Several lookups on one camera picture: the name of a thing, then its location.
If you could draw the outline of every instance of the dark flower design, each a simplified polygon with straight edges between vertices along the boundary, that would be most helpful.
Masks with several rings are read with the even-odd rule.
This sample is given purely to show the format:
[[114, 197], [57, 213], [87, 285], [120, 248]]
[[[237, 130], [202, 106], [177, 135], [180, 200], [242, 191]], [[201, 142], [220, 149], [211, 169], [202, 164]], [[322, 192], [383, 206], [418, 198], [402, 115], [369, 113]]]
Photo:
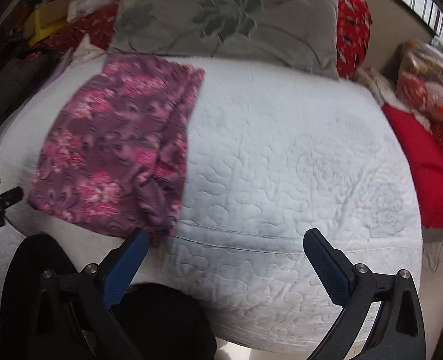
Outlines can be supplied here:
[[263, 10], [262, 0], [199, 0], [198, 5], [193, 22], [203, 25], [200, 37], [216, 33], [222, 43], [235, 33], [249, 38], [257, 25], [250, 15]]
[[151, 22], [155, 20], [155, 16], [151, 14], [153, 4], [135, 4], [127, 9], [117, 23], [117, 28], [122, 28], [125, 36], [130, 38], [137, 32], [148, 28]]

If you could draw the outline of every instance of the blue gripper pad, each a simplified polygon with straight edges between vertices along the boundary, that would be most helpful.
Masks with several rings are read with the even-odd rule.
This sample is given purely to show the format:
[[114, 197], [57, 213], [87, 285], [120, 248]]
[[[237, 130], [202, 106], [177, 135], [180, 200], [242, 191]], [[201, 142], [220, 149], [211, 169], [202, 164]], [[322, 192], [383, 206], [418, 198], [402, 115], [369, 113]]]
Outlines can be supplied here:
[[133, 238], [130, 236], [117, 250], [112, 251], [115, 254], [120, 252], [121, 255], [117, 256], [117, 261], [102, 281], [102, 299], [108, 307], [122, 301], [126, 290], [148, 252], [148, 233], [145, 230], [135, 231], [138, 233]]
[[311, 229], [305, 233], [303, 250], [331, 301], [344, 307], [350, 299], [352, 291], [349, 278], [335, 260], [334, 254], [337, 250], [333, 249], [317, 229]]

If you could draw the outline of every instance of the pillow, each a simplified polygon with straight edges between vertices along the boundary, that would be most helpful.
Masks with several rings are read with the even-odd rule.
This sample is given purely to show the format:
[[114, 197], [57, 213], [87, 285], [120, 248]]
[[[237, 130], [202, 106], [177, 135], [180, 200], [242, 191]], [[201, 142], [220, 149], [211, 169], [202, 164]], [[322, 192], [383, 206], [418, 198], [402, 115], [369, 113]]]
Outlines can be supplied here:
[[422, 226], [443, 229], [443, 151], [412, 114], [382, 108], [405, 152], [417, 190]]
[[340, 77], [352, 76], [365, 60], [371, 24], [365, 0], [338, 0], [336, 68]]
[[256, 60], [338, 79], [337, 11], [338, 0], [122, 0], [110, 51]]

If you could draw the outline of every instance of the rose pattern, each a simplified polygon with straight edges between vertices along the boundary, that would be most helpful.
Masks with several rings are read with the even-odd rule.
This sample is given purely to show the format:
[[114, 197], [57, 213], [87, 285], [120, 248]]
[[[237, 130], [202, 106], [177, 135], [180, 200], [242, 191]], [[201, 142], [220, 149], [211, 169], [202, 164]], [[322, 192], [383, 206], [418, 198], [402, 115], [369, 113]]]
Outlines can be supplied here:
[[173, 234], [186, 126], [204, 72], [147, 55], [110, 56], [60, 111], [41, 149], [30, 205], [97, 233]]

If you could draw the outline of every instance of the black pants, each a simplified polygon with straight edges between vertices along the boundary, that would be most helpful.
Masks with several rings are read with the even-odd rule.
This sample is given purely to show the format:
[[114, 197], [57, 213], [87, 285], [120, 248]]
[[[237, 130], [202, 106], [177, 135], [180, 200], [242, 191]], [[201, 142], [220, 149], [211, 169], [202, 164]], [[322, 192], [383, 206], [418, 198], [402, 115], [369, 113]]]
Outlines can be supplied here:
[[[77, 272], [52, 237], [28, 237], [14, 254], [1, 300], [0, 337], [13, 354], [26, 353], [32, 302], [46, 269], [58, 275]], [[146, 360], [214, 358], [216, 341], [208, 319], [197, 301], [180, 291], [141, 284], [112, 312]]]

